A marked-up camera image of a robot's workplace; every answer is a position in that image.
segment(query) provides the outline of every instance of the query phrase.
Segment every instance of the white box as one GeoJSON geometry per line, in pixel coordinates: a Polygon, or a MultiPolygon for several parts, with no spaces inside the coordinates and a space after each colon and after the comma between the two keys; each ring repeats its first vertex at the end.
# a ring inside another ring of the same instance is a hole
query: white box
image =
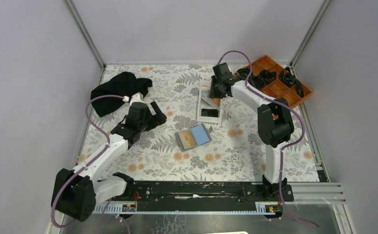
{"type": "Polygon", "coordinates": [[[208,99],[209,90],[210,90],[210,87],[208,87],[208,86],[199,87],[199,97],[198,97],[198,108],[197,108],[197,113],[196,113],[196,120],[199,121],[199,122],[206,122],[206,123],[220,123],[221,120],[222,120],[223,99],[220,100],[219,106],[217,106],[214,102],[211,102],[210,99],[209,99],[210,101],[209,100],[203,101],[202,97],[204,97],[204,99],[208,99]],[[218,117],[202,116],[202,109],[218,110],[218,117]]]}

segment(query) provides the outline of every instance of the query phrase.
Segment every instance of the gray wall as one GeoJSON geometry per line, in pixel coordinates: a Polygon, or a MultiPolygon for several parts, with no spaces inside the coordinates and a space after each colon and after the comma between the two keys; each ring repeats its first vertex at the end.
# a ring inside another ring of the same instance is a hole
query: gray wall
{"type": "Polygon", "coordinates": [[[290,61],[322,0],[75,0],[106,63],[290,61]],[[228,55],[226,60],[245,59],[228,55]]]}
{"type": "Polygon", "coordinates": [[[63,1],[0,1],[0,233],[44,233],[99,72],[63,1]]]}
{"type": "Polygon", "coordinates": [[[378,1],[333,1],[297,74],[357,232],[378,233],[378,1]]]}

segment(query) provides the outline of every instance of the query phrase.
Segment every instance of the orange tray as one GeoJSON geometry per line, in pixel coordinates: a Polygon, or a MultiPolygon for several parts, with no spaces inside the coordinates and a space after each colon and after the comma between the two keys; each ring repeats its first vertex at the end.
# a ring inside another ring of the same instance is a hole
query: orange tray
{"type": "Polygon", "coordinates": [[[259,75],[262,70],[277,72],[277,79],[265,86],[261,90],[261,92],[274,98],[285,98],[286,101],[288,101],[288,105],[292,108],[295,108],[312,95],[312,90],[301,82],[302,89],[304,91],[304,97],[298,96],[296,90],[297,85],[288,88],[288,86],[286,86],[279,80],[279,74],[283,69],[284,68],[281,65],[271,59],[268,55],[263,56],[255,62],[252,62],[252,72],[256,76],[259,75]]]}

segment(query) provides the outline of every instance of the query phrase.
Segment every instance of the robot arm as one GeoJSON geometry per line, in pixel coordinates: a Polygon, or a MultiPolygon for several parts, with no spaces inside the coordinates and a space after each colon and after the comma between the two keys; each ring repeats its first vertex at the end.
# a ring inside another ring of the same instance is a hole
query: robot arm
{"type": "Polygon", "coordinates": [[[166,122],[166,116],[160,111],[156,102],[151,103],[156,113],[152,115],[149,107],[141,98],[141,94],[132,97],[125,123],[119,123],[111,131],[108,146],[102,145],[93,155],[72,170],[63,168],[58,172],[54,184],[52,205],[64,183],[81,170],[63,190],[56,204],[56,210],[83,222],[92,214],[95,206],[101,202],[114,196],[131,196],[133,194],[131,185],[133,179],[125,174],[115,173],[106,180],[98,180],[105,168],[140,139],[142,132],[154,129],[166,122]],[[91,160],[105,147],[107,150],[91,163],[91,160]]]}
{"type": "MultiPolygon", "coordinates": [[[[234,77],[226,63],[216,65],[213,67],[213,71],[215,75],[212,76],[210,86],[211,98],[234,97],[257,113],[258,135],[265,143],[266,148],[266,170],[263,183],[276,189],[277,187],[272,185],[276,185],[280,181],[281,148],[287,144],[294,132],[291,113],[286,108],[264,100],[249,91],[245,87],[243,77],[234,77]]],[[[266,99],[274,99],[263,93],[261,95],[266,99]]],[[[276,99],[276,101],[288,105],[284,98],[276,99]]],[[[281,180],[283,184],[286,184],[284,175],[281,180]]]]}

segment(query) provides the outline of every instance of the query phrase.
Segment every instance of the floral tablecloth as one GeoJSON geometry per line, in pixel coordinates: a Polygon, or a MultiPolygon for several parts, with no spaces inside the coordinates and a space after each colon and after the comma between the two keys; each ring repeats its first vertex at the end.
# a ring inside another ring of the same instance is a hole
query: floral tablecloth
{"type": "MultiPolygon", "coordinates": [[[[212,142],[181,152],[174,133],[197,124],[196,106],[199,86],[208,84],[213,75],[212,65],[109,65],[102,82],[129,71],[140,78],[153,80],[153,87],[144,101],[156,101],[168,117],[167,122],[149,132],[125,154],[110,165],[102,178],[122,172],[135,180],[207,180],[262,181],[265,171],[265,146],[257,134],[256,113],[235,98],[225,98],[221,124],[205,123],[212,127],[212,142]]],[[[242,66],[231,66],[232,71],[242,66]]],[[[92,119],[110,133],[123,116],[128,105],[112,114],[92,119]]],[[[301,126],[293,115],[298,139],[301,126]]],[[[85,160],[105,143],[105,137],[94,127],[88,129],[79,161],[85,160]]],[[[285,151],[284,172],[288,181],[319,181],[307,138],[285,151]]]]}

